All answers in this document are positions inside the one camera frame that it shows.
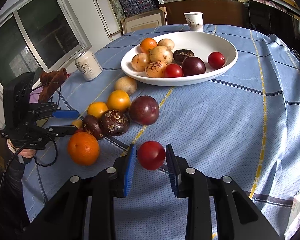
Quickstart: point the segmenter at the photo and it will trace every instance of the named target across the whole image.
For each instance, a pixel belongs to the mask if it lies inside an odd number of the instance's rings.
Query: window
[[[24,72],[60,68],[91,48],[68,0],[20,0],[0,17],[0,94]]]
[[[23,72],[35,72],[36,80],[42,72],[18,29],[13,16],[0,27],[0,83],[8,82]]]

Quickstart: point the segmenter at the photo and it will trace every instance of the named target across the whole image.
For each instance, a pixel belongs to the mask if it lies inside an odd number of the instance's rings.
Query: red tomato
[[[208,63],[214,69],[222,68],[225,64],[225,57],[220,52],[212,52],[208,57]]]
[[[182,68],[177,64],[169,64],[166,66],[166,69],[164,70],[164,77],[182,77],[183,72]]]
[[[164,163],[166,152],[160,143],[148,141],[140,146],[137,157],[142,167],[154,171]]]

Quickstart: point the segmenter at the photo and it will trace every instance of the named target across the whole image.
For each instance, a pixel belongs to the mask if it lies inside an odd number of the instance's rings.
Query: blue tablecloth
[[[120,62],[146,37],[188,31],[187,25],[168,25],[128,33],[95,55],[103,72],[85,82],[76,71],[62,86],[62,109],[75,108],[82,115],[94,101],[106,102],[115,81],[123,76]],[[26,166],[24,198],[33,220],[58,189],[73,175],[87,178],[113,164],[125,147],[156,140],[171,143],[176,155],[206,176],[231,176],[283,237],[293,196],[300,189],[300,61],[275,35],[265,36],[227,25],[205,25],[204,32],[219,35],[237,48],[237,63],[216,79],[183,87],[138,83],[131,100],[150,95],[161,104],[158,121],[148,127],[133,123],[117,137],[119,143],[99,141],[100,157],[92,166],[72,162],[66,147],[69,137],[58,138],[59,158],[50,167]],[[49,119],[50,125],[72,120]],[[49,143],[38,160],[54,158]],[[147,171],[136,164],[132,190],[126,199],[115,199],[118,239],[167,239],[185,237],[187,199],[176,199],[165,170]],[[216,219],[212,213],[213,233]]]

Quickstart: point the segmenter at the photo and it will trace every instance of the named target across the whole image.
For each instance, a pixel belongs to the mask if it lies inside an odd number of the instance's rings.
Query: white bowl
[[[129,50],[126,55],[123,56],[121,61],[122,71],[140,82],[156,85],[156,86],[184,86],[197,84],[210,79],[216,78],[231,68],[238,59],[238,51],[235,46],[224,38],[209,34],[198,32],[176,32],[168,33],[154,37],[159,42],[162,39],[171,39],[175,43],[175,47],[172,50],[174,52],[177,49],[190,49],[193,51],[196,57],[203,60],[206,65],[206,72],[204,74],[177,77],[177,78],[150,78],[146,73],[135,71],[131,66],[132,58],[140,53],[140,44]],[[208,56],[214,51],[219,51],[225,57],[224,67],[213,70],[208,64]]]

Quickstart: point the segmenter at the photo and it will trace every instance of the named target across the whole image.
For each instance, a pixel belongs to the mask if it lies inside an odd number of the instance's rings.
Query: white can
[[[90,50],[79,53],[74,62],[86,81],[93,80],[102,72],[102,67]]]

